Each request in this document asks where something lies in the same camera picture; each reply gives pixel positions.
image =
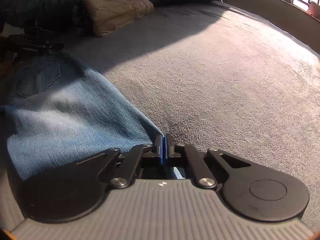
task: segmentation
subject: blue jeans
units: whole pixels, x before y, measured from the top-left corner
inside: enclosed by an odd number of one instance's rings
[[[22,179],[110,147],[129,151],[161,131],[101,74],[65,51],[21,66],[1,114]]]

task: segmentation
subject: wall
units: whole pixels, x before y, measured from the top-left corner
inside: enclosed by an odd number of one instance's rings
[[[320,54],[320,22],[283,0],[223,0],[260,15]]]

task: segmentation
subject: gray ribbed panel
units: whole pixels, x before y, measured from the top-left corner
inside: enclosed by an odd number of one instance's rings
[[[13,235],[19,240],[222,240],[309,239],[300,220],[256,223],[233,214],[213,190],[190,180],[140,180],[113,190],[100,208],[79,220],[42,224],[26,219]]]

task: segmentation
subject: gray blanket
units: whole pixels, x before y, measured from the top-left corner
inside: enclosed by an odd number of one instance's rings
[[[218,146],[303,181],[303,221],[320,229],[320,63],[308,46],[222,3],[157,8],[65,45],[176,142]],[[0,200],[12,228],[15,207],[4,203],[14,201]]]

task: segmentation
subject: tan folded cloth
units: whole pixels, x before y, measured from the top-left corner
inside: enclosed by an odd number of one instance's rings
[[[82,0],[97,36],[109,34],[153,11],[148,0]]]

